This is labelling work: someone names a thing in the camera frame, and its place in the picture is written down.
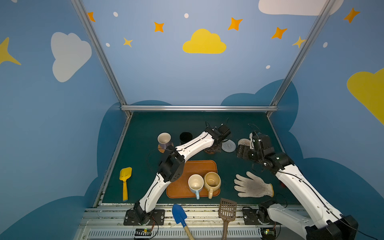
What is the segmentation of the beige spiral woven coaster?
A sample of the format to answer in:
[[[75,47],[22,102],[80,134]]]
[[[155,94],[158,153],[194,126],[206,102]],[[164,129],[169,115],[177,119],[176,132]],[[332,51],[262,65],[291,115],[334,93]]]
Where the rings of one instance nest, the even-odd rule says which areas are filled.
[[[250,139],[240,139],[238,141],[238,145],[249,147],[251,145],[251,140]]]

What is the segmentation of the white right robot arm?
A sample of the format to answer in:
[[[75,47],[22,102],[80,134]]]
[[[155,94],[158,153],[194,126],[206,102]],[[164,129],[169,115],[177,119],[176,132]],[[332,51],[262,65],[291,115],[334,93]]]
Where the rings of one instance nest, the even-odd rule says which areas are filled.
[[[305,218],[274,200],[259,205],[257,221],[262,225],[273,222],[284,225],[305,240],[353,240],[358,222],[351,215],[345,216],[334,208],[304,177],[297,165],[285,153],[275,153],[274,148],[240,145],[238,158],[252,160],[274,174],[296,197],[309,214]]]

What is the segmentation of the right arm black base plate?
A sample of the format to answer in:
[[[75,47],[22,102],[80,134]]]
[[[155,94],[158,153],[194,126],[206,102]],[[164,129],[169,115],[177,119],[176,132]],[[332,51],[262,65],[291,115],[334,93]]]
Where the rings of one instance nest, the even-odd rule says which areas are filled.
[[[252,209],[251,207],[243,207],[243,218],[246,225],[281,225],[279,222],[272,221],[267,209]]]

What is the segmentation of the white purple mug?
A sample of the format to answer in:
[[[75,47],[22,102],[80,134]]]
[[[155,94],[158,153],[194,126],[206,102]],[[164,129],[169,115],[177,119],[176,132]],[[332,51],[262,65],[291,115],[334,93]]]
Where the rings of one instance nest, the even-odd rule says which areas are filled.
[[[157,140],[158,140],[158,144],[167,145],[167,147],[173,144],[172,143],[172,137],[169,133],[159,134],[157,137]]]

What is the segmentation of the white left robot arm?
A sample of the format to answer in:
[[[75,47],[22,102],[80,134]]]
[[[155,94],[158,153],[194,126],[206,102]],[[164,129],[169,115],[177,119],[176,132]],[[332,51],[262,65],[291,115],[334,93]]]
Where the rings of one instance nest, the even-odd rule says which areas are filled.
[[[207,129],[198,137],[181,145],[166,148],[158,166],[155,179],[146,194],[134,204],[134,213],[139,225],[147,225],[150,221],[151,212],[166,190],[174,181],[183,174],[186,162],[197,153],[220,145],[230,134],[219,130]]]

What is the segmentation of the grey white woven coaster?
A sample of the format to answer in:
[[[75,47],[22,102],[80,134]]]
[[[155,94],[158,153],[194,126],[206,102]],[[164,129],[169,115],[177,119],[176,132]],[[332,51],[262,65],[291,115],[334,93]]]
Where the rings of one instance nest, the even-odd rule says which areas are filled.
[[[232,140],[225,140],[222,142],[222,150],[226,153],[232,153],[236,148],[237,145]]]

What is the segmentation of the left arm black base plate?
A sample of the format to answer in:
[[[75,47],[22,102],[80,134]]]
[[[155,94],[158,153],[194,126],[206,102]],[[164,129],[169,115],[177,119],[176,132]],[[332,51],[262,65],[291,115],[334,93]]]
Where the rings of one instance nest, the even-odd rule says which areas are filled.
[[[149,214],[145,214],[142,218],[138,217],[134,209],[129,209],[126,211],[124,217],[124,226],[149,226],[155,224],[156,226],[163,226],[165,220],[165,211],[164,210],[153,210]]]

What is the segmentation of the black mug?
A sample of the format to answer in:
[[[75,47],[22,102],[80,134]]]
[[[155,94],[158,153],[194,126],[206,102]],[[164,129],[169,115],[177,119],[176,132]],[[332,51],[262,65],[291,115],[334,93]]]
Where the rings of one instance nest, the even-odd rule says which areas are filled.
[[[190,132],[182,132],[180,134],[180,145],[184,145],[193,139],[193,135]]]

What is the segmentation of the white cream mug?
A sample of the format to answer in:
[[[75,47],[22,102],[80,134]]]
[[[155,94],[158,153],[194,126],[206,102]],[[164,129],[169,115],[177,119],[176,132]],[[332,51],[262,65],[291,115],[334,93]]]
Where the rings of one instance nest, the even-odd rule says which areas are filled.
[[[222,150],[222,144],[211,146],[209,148],[204,149],[204,152],[210,155],[220,153]]]

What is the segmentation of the woven rattan round coaster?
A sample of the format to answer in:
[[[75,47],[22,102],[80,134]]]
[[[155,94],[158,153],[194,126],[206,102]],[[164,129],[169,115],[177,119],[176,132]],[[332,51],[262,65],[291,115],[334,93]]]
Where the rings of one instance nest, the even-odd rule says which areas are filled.
[[[158,150],[160,153],[164,153],[167,150],[167,145],[158,145]]]

